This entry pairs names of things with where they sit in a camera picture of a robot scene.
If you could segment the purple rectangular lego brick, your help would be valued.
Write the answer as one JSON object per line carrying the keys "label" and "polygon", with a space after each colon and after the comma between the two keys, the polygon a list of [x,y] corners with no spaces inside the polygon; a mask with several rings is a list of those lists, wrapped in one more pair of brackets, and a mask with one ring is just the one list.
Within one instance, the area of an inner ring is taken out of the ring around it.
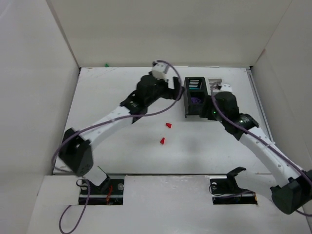
{"label": "purple rectangular lego brick", "polygon": [[197,97],[192,97],[191,98],[191,103],[192,104],[201,104],[202,103],[202,100],[197,98]]}

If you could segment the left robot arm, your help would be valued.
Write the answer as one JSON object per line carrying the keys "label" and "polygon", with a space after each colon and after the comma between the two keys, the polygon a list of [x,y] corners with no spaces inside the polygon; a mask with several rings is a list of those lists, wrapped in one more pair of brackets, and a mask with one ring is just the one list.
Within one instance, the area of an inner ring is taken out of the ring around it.
{"label": "left robot arm", "polygon": [[180,77],[173,77],[174,88],[166,79],[152,74],[141,77],[136,89],[110,114],[80,131],[65,131],[58,157],[77,176],[83,177],[103,193],[109,184],[108,175],[94,165],[93,150],[116,131],[148,116],[148,107],[158,99],[179,100],[184,88]]}

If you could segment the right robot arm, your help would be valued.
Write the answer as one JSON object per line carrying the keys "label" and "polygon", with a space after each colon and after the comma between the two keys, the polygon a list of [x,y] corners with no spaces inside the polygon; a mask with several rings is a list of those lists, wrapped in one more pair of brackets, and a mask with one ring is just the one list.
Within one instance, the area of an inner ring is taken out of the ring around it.
{"label": "right robot arm", "polygon": [[245,184],[246,189],[267,197],[287,215],[311,201],[312,172],[287,158],[253,117],[240,113],[235,95],[226,91],[207,95],[200,117],[219,121],[225,131],[252,151],[273,176],[269,180],[252,179],[246,168],[238,167],[227,174],[235,185]]}

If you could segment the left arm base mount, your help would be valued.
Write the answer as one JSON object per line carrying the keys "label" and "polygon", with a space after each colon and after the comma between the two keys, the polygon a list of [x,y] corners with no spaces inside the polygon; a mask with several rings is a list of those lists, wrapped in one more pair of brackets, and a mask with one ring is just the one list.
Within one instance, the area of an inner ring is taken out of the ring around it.
{"label": "left arm base mount", "polygon": [[[88,187],[86,182],[76,182],[80,188],[78,204],[84,205],[87,200]],[[90,182],[90,196],[88,205],[123,205],[124,178],[113,176],[110,178],[108,187],[101,192],[100,189]]]}

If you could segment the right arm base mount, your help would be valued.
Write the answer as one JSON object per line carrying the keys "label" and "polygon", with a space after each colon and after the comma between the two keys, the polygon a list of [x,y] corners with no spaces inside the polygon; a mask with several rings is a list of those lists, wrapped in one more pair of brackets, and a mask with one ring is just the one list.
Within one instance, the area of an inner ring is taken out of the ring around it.
{"label": "right arm base mount", "polygon": [[253,191],[240,188],[235,177],[246,168],[237,167],[226,175],[209,178],[208,190],[212,195],[213,205],[258,205],[256,194]]}

